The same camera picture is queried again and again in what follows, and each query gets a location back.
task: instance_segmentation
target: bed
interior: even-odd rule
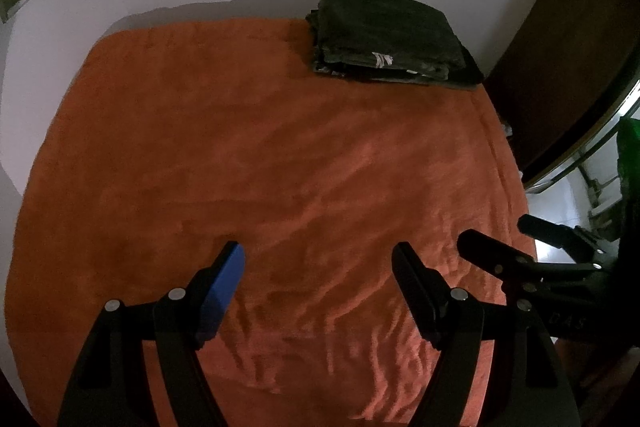
[[[450,285],[502,301],[457,256],[475,228],[528,253],[518,169],[484,89],[359,83],[310,71],[301,20],[124,31],[89,53],[34,162],[6,322],[35,418],[55,424],[98,310],[159,298],[225,241],[246,271],[199,352],[234,426],[393,426],[437,360],[391,276],[410,241]],[[463,419],[488,377],[482,348]],[[162,425],[174,425],[145,346]]]

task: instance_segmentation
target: metal screw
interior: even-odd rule
[[[111,299],[104,305],[104,309],[108,312],[114,312],[120,307],[120,301],[117,299]]]
[[[466,290],[462,289],[462,288],[453,288],[451,290],[451,296],[456,300],[456,301],[466,301],[469,297],[469,294],[466,292]]]
[[[530,312],[533,308],[533,306],[529,301],[527,301],[527,299],[518,299],[518,301],[516,302],[516,306],[519,310],[522,310],[524,312]]]
[[[187,295],[187,292],[185,291],[184,288],[174,288],[173,290],[171,290],[169,292],[168,297],[172,300],[172,301],[179,301],[180,299],[182,299],[185,295]]]

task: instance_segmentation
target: folded clothes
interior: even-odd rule
[[[314,70],[472,89],[484,80],[442,12],[413,0],[321,0],[306,17]]]

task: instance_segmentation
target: green cloth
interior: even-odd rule
[[[315,71],[466,89],[484,80],[444,14],[418,1],[321,0],[306,19]]]

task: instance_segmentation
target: folded blanket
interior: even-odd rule
[[[321,0],[306,17],[314,70],[473,88],[483,76],[442,12],[413,0]]]

